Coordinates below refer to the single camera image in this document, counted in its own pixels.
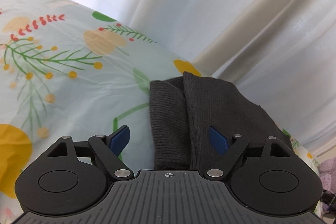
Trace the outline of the white sheer curtain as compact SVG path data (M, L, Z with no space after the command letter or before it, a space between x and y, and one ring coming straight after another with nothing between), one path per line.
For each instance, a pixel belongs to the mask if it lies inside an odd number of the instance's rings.
M318 156L335 151L335 0L72 0L235 83Z

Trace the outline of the purple teddy bear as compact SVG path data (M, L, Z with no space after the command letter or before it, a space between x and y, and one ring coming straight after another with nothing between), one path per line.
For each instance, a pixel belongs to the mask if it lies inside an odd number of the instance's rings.
M324 162L322 162L319 167L319 178L322 182L323 190L328 190L329 192L332 192L335 194L335 157L332 159L328 159ZM324 205L323 210L327 213L331 213L335 215L335 209L327 209Z

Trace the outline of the floral bed sheet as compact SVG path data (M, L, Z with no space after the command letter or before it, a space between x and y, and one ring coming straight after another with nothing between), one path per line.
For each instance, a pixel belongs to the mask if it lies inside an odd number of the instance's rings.
M317 174L280 139L204 172L156 170L150 83L205 77L67 0L1 0L1 223L321 223ZM119 156L88 140L121 126Z

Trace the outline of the dark grey ribbed sweater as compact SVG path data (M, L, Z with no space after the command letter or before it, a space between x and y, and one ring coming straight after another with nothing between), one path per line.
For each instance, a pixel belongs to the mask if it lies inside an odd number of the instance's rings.
M245 135L251 146L275 136L291 147L290 138L266 111L224 80L185 72L152 81L149 110L156 170L206 171L219 158L210 145L211 126L226 136Z

